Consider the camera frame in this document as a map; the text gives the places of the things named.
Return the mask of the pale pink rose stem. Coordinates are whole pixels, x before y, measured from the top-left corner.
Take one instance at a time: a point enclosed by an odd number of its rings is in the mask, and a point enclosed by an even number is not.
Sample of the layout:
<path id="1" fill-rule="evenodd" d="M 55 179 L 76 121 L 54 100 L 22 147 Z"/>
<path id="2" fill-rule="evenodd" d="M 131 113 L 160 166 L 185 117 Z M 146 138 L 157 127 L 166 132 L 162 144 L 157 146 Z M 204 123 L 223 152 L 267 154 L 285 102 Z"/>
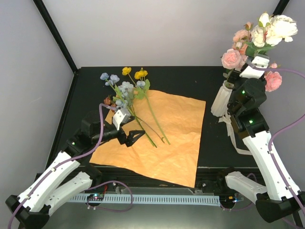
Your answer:
<path id="1" fill-rule="evenodd" d="M 234 70 L 240 72 L 246 60 L 247 56 L 240 54 L 238 50 L 228 49 L 221 57 L 222 65 L 227 71 L 226 78 L 228 79 Z"/>

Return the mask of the light blue flower stem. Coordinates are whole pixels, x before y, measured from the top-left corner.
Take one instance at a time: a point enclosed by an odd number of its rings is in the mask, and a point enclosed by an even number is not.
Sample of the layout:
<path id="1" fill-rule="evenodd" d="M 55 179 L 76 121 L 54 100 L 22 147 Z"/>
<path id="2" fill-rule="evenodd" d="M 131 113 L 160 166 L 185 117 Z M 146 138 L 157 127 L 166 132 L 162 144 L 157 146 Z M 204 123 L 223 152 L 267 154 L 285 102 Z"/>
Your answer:
<path id="1" fill-rule="evenodd" d="M 150 100 L 148 98 L 148 90 L 150 89 L 150 82 L 148 79 L 139 80 L 136 84 L 123 81 L 121 85 L 117 85 L 118 81 L 106 80 L 107 84 L 115 91 L 116 96 L 112 98 L 112 101 L 119 108 L 127 109 L 132 116 L 135 117 L 136 122 L 140 126 L 141 130 L 144 130 L 142 123 L 146 124 L 157 136 L 162 140 L 161 137 L 146 121 L 140 118 L 135 109 L 135 101 L 145 99 L 147 101 L 149 110 L 153 116 L 154 121 L 159 125 L 158 120 L 155 116 Z"/>

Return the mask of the yellow flower stem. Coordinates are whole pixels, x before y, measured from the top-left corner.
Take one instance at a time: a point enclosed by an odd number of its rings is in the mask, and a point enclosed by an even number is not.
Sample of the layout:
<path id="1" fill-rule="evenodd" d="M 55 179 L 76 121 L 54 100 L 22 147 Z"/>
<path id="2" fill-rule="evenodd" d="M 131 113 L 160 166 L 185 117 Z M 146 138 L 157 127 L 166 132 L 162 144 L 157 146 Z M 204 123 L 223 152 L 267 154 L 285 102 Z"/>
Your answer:
<path id="1" fill-rule="evenodd" d="M 146 99 L 149 110 L 153 116 L 153 119 L 155 121 L 155 123 L 157 124 L 159 130 L 161 131 L 162 137 L 164 137 L 163 140 L 165 140 L 169 145 L 171 144 L 166 136 L 166 134 L 164 133 L 161 125 L 159 124 L 157 117 L 153 111 L 153 108 L 151 106 L 150 100 L 148 98 L 148 91 L 150 89 L 150 81 L 148 79 L 146 79 L 146 76 L 148 75 L 148 72 L 146 70 L 144 70 L 143 68 L 141 68 L 139 71 L 135 72 L 134 74 L 134 79 L 137 80 L 137 82 L 135 82 L 133 80 L 133 78 L 131 77 L 130 73 L 132 71 L 131 67 L 124 67 L 122 69 L 122 75 L 124 76 L 129 76 L 129 78 L 131 79 L 133 86 L 132 88 L 128 89 L 128 97 L 127 97 L 127 101 L 128 101 L 128 109 L 132 112 L 133 115 L 135 115 L 136 121 L 138 122 L 138 124 L 140 125 L 140 127 L 142 128 L 142 125 L 140 124 L 140 120 L 138 120 L 138 115 L 135 112 L 134 106 L 133 106 L 133 101 L 136 100 L 142 100 L 142 99 Z"/>

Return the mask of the peach cream rose stem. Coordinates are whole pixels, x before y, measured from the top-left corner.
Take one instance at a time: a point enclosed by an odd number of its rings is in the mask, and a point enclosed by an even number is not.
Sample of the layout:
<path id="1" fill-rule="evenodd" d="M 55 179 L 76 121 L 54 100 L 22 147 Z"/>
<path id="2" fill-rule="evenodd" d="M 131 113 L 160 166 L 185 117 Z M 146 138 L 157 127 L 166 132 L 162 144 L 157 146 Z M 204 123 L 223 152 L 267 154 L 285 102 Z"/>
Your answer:
<path id="1" fill-rule="evenodd" d="M 252 40 L 251 30 L 253 23 L 247 22 L 242 30 L 237 31 L 233 37 L 232 48 L 237 50 L 240 54 L 246 56 L 253 56 L 254 49 L 248 47 L 248 43 Z"/>

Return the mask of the orange wrapping paper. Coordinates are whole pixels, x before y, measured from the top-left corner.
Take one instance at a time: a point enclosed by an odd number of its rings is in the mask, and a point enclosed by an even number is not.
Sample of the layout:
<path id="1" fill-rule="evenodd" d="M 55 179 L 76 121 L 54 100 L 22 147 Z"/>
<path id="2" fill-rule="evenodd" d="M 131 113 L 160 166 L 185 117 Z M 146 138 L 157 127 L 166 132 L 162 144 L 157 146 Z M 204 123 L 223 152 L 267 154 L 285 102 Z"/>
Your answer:
<path id="1" fill-rule="evenodd" d="M 120 145 L 117 140 L 98 147 L 90 162 L 103 166 L 126 168 L 144 176 L 162 173 L 185 172 L 195 175 L 199 157 L 201 132 L 206 102 L 189 97 L 167 94 L 157 90 L 148 92 L 152 109 L 166 134 L 170 145 L 143 124 L 146 135 L 131 147 Z M 145 99 L 134 103 L 140 118 L 146 121 L 161 137 Z M 126 133 L 139 130 L 132 121 L 123 126 Z"/>

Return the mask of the small blue flower stem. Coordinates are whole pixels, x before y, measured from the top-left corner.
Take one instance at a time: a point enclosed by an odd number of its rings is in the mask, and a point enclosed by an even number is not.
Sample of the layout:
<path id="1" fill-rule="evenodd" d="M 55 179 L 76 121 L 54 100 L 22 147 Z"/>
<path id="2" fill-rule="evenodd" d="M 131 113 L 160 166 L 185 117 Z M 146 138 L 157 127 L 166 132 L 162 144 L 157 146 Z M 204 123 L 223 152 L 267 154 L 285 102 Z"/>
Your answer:
<path id="1" fill-rule="evenodd" d="M 100 79 L 105 81 L 105 85 L 111 87 L 115 92 L 115 95 L 110 99 L 111 103 L 118 107 L 126 107 L 128 104 L 128 88 L 123 83 L 117 85 L 120 78 L 115 74 L 108 75 L 107 73 L 102 73 Z"/>

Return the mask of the cream ribbon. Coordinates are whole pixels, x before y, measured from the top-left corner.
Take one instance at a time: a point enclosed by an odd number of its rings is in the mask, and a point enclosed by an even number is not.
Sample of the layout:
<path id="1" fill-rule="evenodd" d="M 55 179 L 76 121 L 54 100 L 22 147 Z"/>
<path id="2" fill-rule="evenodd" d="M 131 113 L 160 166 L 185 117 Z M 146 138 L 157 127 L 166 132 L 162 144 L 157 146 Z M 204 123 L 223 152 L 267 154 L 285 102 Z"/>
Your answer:
<path id="1" fill-rule="evenodd" d="M 251 154 L 251 152 L 249 150 L 243 150 L 243 149 L 239 149 L 237 147 L 236 139 L 235 139 L 235 134 L 234 134 L 234 130 L 233 130 L 231 119 L 230 119 L 230 115 L 224 114 L 222 117 L 219 118 L 218 122 L 219 123 L 221 123 L 221 122 L 226 123 L 227 135 L 230 137 L 231 143 L 232 143 L 233 147 L 235 148 L 236 152 L 241 154 L 241 155 L 251 156 L 252 154 Z"/>

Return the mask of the white rose stem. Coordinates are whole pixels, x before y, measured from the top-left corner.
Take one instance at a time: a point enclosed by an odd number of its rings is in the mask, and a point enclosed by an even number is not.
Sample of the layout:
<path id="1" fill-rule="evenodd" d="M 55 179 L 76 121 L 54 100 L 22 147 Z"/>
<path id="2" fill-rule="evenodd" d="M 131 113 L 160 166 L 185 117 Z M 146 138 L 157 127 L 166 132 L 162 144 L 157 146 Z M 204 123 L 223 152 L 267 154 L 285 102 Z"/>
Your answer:
<path id="1" fill-rule="evenodd" d="M 285 15 L 269 15 L 263 13 L 256 26 L 250 29 L 245 50 L 246 56 L 255 57 L 258 54 L 266 54 L 280 42 L 292 42 L 293 36 L 298 33 L 297 23 Z"/>

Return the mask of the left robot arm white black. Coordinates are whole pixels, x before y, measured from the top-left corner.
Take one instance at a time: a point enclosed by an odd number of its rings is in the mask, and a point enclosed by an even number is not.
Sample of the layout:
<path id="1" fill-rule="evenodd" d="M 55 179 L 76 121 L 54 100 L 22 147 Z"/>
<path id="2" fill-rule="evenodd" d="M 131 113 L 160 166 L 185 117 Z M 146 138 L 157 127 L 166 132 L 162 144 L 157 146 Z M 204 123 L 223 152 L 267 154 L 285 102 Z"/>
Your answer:
<path id="1" fill-rule="evenodd" d="M 125 133 L 122 126 L 134 116 L 118 110 L 112 123 L 104 121 L 98 111 L 89 112 L 81 121 L 80 129 L 67 140 L 49 167 L 35 182 L 19 195 L 5 201 L 23 229 L 41 229 L 50 216 L 73 196 L 102 186 L 102 173 L 89 163 L 92 153 L 102 144 L 117 139 L 121 145 L 132 146 L 144 130 Z"/>

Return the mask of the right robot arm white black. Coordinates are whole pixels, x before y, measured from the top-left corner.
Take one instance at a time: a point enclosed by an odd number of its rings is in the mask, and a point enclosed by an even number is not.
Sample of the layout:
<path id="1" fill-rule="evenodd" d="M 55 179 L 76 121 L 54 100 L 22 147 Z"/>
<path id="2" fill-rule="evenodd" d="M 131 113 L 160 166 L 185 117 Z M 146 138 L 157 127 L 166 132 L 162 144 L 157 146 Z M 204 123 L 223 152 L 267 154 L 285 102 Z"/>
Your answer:
<path id="1" fill-rule="evenodd" d="M 239 154 L 253 156 L 264 185 L 261 185 L 234 168 L 228 168 L 217 179 L 221 192 L 235 190 L 255 204 L 266 222 L 274 222 L 305 209 L 305 193 L 293 181 L 273 144 L 259 106 L 266 100 L 264 69 L 246 67 L 241 73 L 233 72 L 228 82 L 233 83 L 226 111 L 220 118 L 225 122 L 231 139 L 238 135 L 247 150 Z"/>

